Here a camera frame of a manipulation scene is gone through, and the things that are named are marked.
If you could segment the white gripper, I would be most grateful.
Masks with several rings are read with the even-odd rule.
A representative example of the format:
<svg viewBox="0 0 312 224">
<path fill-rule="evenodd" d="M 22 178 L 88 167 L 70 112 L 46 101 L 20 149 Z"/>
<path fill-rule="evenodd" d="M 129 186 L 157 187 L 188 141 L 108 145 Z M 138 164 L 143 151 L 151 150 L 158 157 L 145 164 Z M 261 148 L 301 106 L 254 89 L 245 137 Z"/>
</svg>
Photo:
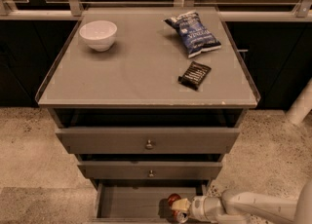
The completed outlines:
<svg viewBox="0 0 312 224">
<path fill-rule="evenodd" d="M 176 200 L 172 204 L 172 210 L 187 212 L 189 216 L 200 222 L 217 222 L 224 213 L 220 198 L 208 196 L 196 196 L 191 203 L 186 199 Z"/>
</svg>

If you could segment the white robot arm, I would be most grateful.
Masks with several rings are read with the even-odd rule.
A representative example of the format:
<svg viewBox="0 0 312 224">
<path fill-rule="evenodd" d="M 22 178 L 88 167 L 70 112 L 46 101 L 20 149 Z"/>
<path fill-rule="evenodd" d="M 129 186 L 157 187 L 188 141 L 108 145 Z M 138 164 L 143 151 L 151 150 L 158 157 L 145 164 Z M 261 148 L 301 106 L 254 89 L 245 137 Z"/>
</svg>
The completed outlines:
<svg viewBox="0 0 312 224">
<path fill-rule="evenodd" d="M 169 200 L 169 206 L 179 224 L 189 219 L 215 224 L 251 224 L 252 215 L 274 224 L 312 224 L 312 181 L 304 185 L 297 200 L 226 190 L 220 198 L 196 196 L 191 201 Z"/>
</svg>

